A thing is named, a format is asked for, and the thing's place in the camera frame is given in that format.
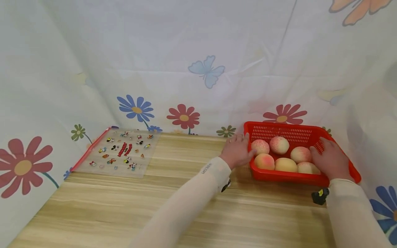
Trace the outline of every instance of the curtain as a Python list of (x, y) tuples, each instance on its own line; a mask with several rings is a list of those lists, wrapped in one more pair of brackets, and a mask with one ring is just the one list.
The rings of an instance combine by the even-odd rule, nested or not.
[(246, 121), (331, 133), (397, 245), (395, 1), (0, 4), (1, 245), (105, 128), (229, 137)]

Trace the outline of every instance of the red plastic basket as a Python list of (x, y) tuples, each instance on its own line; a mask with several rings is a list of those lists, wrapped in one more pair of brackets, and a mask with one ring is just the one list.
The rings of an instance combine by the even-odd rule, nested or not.
[[(321, 154), (324, 151), (324, 147), (320, 141), (320, 137), (324, 137), (335, 142), (335, 140), (328, 134), (326, 130), (321, 127), (314, 126), (248, 121), (244, 123), (244, 133), (250, 134), (248, 151), (251, 150), (251, 142), (254, 140), (262, 139), (269, 143), (270, 140), (276, 136), (282, 136), (286, 138), (290, 145), (289, 150), (284, 155), (278, 155), (270, 151), (269, 154), (274, 158), (274, 160), (278, 158), (290, 158), (291, 150), (297, 146), (304, 146), (307, 148), (314, 146)], [(312, 175), (259, 169), (254, 164), (254, 159), (250, 161), (250, 167), (252, 170), (252, 175), (256, 180), (294, 182), (321, 187), (328, 187), (330, 184), (330, 181), (324, 174)], [(361, 181), (360, 173), (358, 173), (356, 168), (354, 168), (354, 165), (350, 160), (349, 171), (355, 182), (359, 183)]]

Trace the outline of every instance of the forearm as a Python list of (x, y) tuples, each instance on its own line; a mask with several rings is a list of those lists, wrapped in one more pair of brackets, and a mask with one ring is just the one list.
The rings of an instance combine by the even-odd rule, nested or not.
[(338, 248), (390, 248), (360, 186), (345, 179), (330, 184), (327, 208)]
[(227, 184), (230, 173), (225, 161), (212, 159), (155, 213), (130, 247), (174, 247), (211, 198)]

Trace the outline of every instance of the left hand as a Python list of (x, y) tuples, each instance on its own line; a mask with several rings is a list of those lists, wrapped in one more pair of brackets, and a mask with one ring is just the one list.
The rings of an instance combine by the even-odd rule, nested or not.
[(219, 156), (233, 170), (236, 167), (246, 165), (256, 153), (256, 150), (248, 152), (249, 134), (234, 135), (226, 140), (225, 146)]

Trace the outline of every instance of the wooden table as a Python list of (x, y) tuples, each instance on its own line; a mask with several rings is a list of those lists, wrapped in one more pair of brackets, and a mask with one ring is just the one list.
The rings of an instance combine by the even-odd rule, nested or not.
[[(128, 247), (156, 210), (219, 155), (224, 141), (164, 133), (143, 179), (73, 172), (9, 247)], [(327, 209), (311, 201), (316, 187), (254, 181), (248, 167), (230, 178), (178, 247), (335, 247)]]

